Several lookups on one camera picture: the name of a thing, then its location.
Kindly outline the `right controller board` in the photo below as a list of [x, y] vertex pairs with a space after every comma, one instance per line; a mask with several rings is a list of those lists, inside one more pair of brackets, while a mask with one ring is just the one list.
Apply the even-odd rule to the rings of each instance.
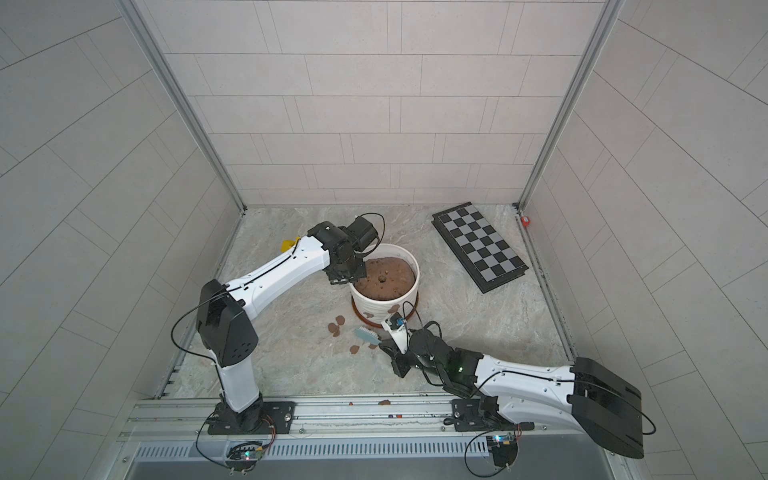
[[512, 435], [493, 435], [486, 437], [488, 452], [496, 468], [512, 466], [519, 453], [519, 444]]

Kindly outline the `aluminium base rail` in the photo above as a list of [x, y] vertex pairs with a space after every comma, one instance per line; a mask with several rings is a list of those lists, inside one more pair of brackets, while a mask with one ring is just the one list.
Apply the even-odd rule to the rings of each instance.
[[[378, 402], [388, 399], [391, 405]], [[288, 434], [209, 435], [212, 399], [137, 402], [117, 435], [124, 462], [201, 461], [225, 464], [229, 449], [248, 441], [267, 447], [260, 461], [358, 459], [482, 459], [493, 461], [487, 436], [512, 435], [519, 460], [536, 453], [562, 459], [568, 454], [608, 457], [585, 433], [553, 426], [533, 431], [457, 432], [443, 419], [454, 398], [444, 394], [272, 399], [297, 404]]]

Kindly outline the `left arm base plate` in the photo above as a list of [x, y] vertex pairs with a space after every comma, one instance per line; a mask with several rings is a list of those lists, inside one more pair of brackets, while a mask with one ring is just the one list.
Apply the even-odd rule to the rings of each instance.
[[209, 435], [288, 434], [297, 404], [291, 401], [257, 401], [243, 412], [235, 412], [220, 401], [206, 421]]

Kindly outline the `controller board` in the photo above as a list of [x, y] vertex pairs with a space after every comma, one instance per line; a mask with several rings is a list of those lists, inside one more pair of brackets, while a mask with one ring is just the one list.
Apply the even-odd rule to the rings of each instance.
[[488, 452], [496, 468], [512, 466], [519, 453], [519, 444], [512, 435], [493, 435], [486, 437]]
[[250, 471], [264, 457], [266, 450], [267, 447], [261, 441], [234, 445], [226, 454], [225, 464], [235, 471]]

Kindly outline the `black white checkerboard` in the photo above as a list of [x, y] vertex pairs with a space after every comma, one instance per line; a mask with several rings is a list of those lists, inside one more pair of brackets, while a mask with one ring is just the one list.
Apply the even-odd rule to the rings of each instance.
[[529, 269], [471, 202], [435, 213], [432, 224], [483, 294]]

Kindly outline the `white ceramic pot with soil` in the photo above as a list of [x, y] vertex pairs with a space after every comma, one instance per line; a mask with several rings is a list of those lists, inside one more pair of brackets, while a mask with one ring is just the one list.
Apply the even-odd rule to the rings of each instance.
[[418, 293], [421, 271], [416, 258], [403, 247], [382, 243], [365, 260], [367, 276], [354, 282], [353, 291], [387, 301]]

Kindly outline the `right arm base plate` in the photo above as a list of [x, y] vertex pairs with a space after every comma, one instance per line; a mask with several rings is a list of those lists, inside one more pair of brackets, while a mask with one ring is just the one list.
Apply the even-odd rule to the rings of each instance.
[[452, 413], [443, 419], [445, 426], [453, 426], [457, 432], [474, 431], [533, 431], [534, 422], [514, 423], [499, 413], [496, 397], [454, 399]]

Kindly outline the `yellow plastic block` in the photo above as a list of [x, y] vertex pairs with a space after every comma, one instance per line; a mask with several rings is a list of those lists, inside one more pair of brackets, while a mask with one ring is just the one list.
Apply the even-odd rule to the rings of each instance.
[[288, 252], [289, 250], [294, 248], [299, 241], [300, 241], [300, 237], [296, 237], [294, 240], [283, 240], [280, 247], [281, 252], [282, 253]]

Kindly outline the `left controller board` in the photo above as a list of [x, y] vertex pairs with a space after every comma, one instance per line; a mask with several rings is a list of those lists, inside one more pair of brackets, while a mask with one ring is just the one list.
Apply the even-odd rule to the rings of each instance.
[[250, 471], [264, 457], [266, 450], [267, 447], [261, 441], [234, 445], [226, 454], [225, 464], [235, 471]]

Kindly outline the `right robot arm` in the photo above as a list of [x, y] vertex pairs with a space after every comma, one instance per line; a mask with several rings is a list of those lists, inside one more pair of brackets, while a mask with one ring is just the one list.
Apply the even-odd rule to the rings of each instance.
[[475, 400], [485, 430], [532, 423], [574, 429], [615, 454], [641, 459], [645, 425], [640, 390], [599, 362], [540, 367], [449, 346], [427, 328], [403, 329], [378, 344], [394, 373], [421, 371], [434, 386]]

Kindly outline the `terracotta saucer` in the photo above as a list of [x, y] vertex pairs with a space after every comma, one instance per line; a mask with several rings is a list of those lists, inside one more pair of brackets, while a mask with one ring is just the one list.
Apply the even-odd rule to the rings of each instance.
[[419, 294], [404, 296], [399, 299], [380, 301], [352, 292], [352, 306], [355, 315], [366, 325], [382, 329], [381, 323], [392, 314], [399, 313], [406, 320], [413, 316], [413, 309], [418, 306]]

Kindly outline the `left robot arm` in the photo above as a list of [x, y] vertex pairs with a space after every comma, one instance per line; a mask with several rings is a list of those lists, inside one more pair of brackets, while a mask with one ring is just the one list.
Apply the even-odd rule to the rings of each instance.
[[364, 214], [347, 226], [324, 221], [252, 272], [227, 283], [214, 279], [203, 286], [199, 304], [191, 312], [196, 315], [195, 328], [207, 351], [203, 358], [214, 363], [219, 378], [220, 418], [231, 419], [247, 432], [266, 418], [251, 360], [258, 345], [253, 326], [257, 316], [317, 272], [324, 272], [332, 285], [364, 278], [366, 257], [378, 248], [384, 232]]

